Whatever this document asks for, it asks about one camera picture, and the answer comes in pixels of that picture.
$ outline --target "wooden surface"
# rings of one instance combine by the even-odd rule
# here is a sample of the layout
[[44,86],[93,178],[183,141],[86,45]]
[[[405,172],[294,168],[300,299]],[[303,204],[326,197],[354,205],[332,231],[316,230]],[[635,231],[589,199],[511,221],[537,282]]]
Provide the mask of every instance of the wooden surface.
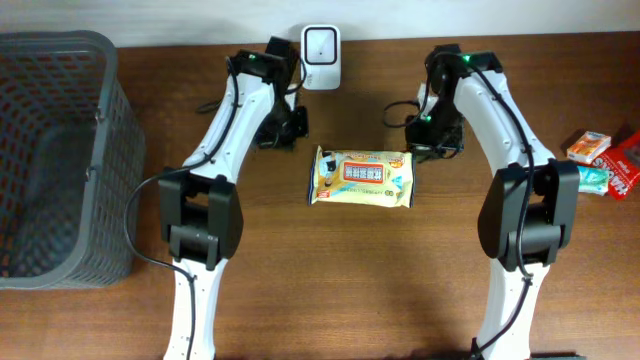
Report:
[[[489,262],[476,220],[491,183],[467,127],[464,153],[417,170],[415,208],[306,205],[309,166],[328,149],[401,150],[382,107],[415,96],[430,49],[494,50],[539,139],[559,158],[578,129],[640,129],[640,34],[366,41],[343,44],[337,91],[302,91],[311,136],[293,152],[248,154],[238,185],[245,227],[215,323],[224,359],[380,359],[466,350],[484,317]],[[263,45],[244,46],[262,50]],[[145,173],[178,166],[209,126],[196,106],[224,91],[238,46],[123,49],[119,79],[147,136]],[[640,354],[640,189],[622,202],[580,195],[571,244],[541,290],[534,352]],[[142,196],[140,247],[169,259],[158,199]],[[173,275],[136,262],[102,290],[0,292],[1,359],[160,359]]]

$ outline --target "white device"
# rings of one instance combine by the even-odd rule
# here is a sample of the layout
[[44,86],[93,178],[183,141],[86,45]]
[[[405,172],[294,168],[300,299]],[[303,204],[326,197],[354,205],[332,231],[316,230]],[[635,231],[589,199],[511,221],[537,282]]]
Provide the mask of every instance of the white device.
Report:
[[300,34],[302,86],[308,90],[333,90],[340,86],[340,30],[333,25],[309,25]]

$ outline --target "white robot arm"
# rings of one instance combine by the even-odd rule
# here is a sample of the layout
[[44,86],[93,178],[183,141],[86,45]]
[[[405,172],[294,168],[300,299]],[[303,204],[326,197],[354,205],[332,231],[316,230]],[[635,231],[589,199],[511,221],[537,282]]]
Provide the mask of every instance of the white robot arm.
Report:
[[[429,75],[439,80],[433,86],[437,96],[427,96],[428,84],[421,86],[418,102],[423,104],[426,97],[427,104],[421,107],[424,110],[418,121],[407,126],[407,138],[415,140],[421,134],[437,133],[443,124],[461,121],[460,117],[464,117],[494,175],[478,219],[482,247],[491,257],[491,278],[487,312],[474,339],[472,358],[529,359],[529,331],[540,285],[558,249],[569,242],[578,171],[570,162],[556,161],[536,138],[515,105],[493,53],[463,55],[457,45],[445,45],[436,47],[427,63]],[[516,121],[522,132],[517,129]],[[522,133],[530,144],[533,164],[529,163]],[[422,147],[433,148],[429,145],[422,144]],[[544,200],[528,206],[521,254],[526,272],[533,276],[523,290],[523,275],[517,271],[519,254],[515,238],[527,175],[531,171],[534,172],[533,186]]]
[[[176,272],[173,327],[164,360],[215,357],[213,322],[220,281],[242,233],[235,184],[244,157],[252,144],[291,147],[297,137],[307,135],[306,112],[296,108],[296,89],[289,89],[297,60],[291,44],[277,38],[271,38],[264,54],[241,51],[231,58],[220,108],[184,162],[193,168],[159,181],[162,235],[173,265],[194,279],[195,290],[192,293],[184,274]],[[207,194],[207,206],[189,201],[199,193]]]

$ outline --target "gray plastic basket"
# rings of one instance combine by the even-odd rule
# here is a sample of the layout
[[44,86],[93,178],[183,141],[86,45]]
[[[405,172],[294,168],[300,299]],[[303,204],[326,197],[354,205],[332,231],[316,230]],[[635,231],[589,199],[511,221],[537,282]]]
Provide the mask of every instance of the gray plastic basket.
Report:
[[116,70],[95,32],[0,35],[0,289],[131,271],[122,213],[145,143]]

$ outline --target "wet wipes package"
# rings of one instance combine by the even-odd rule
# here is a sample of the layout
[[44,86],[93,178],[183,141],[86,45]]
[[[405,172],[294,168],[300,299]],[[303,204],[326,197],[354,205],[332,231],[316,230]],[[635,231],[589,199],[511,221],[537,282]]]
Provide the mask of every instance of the wet wipes package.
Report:
[[328,201],[411,207],[413,170],[411,153],[324,151],[318,147],[311,168],[309,204]]
[[605,195],[609,191],[609,172],[604,169],[578,166],[580,171],[579,192]]

